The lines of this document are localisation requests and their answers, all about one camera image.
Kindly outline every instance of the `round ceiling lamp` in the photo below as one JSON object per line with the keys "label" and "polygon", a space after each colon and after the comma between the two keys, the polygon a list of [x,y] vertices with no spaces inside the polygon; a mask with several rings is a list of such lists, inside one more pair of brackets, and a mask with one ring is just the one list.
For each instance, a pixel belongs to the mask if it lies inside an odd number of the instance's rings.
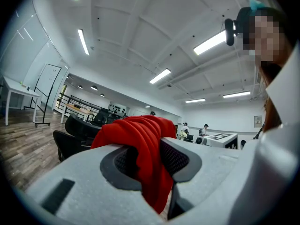
{"label": "round ceiling lamp", "polygon": [[93,90],[96,90],[96,91],[98,91],[98,88],[94,85],[94,86],[91,86],[91,88],[93,89]]}

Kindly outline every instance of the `blue hair bow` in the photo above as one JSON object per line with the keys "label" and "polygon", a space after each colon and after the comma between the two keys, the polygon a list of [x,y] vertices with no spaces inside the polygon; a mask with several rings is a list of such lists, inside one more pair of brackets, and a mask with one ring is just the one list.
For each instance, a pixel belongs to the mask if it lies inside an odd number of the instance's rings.
{"label": "blue hair bow", "polygon": [[253,14],[257,11],[258,8],[265,8],[265,7],[266,5],[262,2],[256,0],[250,0],[250,8]]}

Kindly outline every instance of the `person wearing white shirt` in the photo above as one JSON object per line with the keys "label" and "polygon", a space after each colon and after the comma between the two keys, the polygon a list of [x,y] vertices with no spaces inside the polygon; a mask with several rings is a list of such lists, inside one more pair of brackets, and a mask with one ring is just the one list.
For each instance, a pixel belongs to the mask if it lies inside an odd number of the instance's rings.
{"label": "person wearing white shirt", "polygon": [[188,128],[188,123],[187,122],[185,122],[184,124],[183,124],[184,126],[182,126],[182,132],[185,132],[186,130],[187,130],[187,134],[189,134],[189,128]]}
{"label": "person wearing white shirt", "polygon": [[201,131],[201,136],[202,136],[202,137],[208,136],[207,133],[206,133],[206,129],[207,129],[207,128],[208,128],[208,125],[205,124],[205,125],[204,125],[204,129],[202,129],[202,131]]}

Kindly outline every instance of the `wooden table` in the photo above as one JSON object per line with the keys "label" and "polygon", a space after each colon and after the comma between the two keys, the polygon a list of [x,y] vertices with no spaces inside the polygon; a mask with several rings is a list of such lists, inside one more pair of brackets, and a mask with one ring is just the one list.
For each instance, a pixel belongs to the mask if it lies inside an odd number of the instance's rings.
{"label": "wooden table", "polygon": [[7,101],[6,101],[6,110],[5,110],[5,125],[8,125],[8,110],[9,110],[9,102],[10,102],[10,96],[11,93],[17,93],[17,94],[21,94],[24,96],[28,96],[28,97],[33,97],[33,98],[37,98],[35,103],[36,105],[34,106],[34,113],[33,113],[33,119],[32,121],[35,122],[36,121],[36,113],[37,113],[37,104],[38,101],[40,101],[41,96],[38,95],[36,92],[34,92],[33,90],[27,90],[25,87],[23,87],[19,82],[16,82],[15,80],[12,80],[8,77],[3,77],[4,78],[4,83],[7,86],[8,89],[8,95],[7,95]]}
{"label": "wooden table", "polygon": [[84,116],[83,121],[86,120],[86,118],[87,118],[88,115],[92,115],[94,113],[94,112],[86,110],[84,108],[77,108],[73,104],[65,104],[64,111],[62,112],[60,123],[63,122],[63,119],[64,119],[64,116],[65,116],[67,108],[71,109],[71,110],[73,110],[73,111],[75,111],[75,112],[77,112],[77,113],[79,113],[81,115],[83,115]]}

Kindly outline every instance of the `red fabric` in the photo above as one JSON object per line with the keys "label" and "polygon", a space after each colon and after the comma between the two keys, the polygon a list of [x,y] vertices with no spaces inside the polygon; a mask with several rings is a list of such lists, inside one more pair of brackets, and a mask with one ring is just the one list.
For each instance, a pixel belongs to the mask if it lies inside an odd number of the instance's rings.
{"label": "red fabric", "polygon": [[138,151],[136,179],[142,195],[157,213],[164,210],[173,180],[160,159],[160,138],[176,138],[172,121],[154,116],[127,117],[102,126],[91,148],[111,143],[133,146]]}

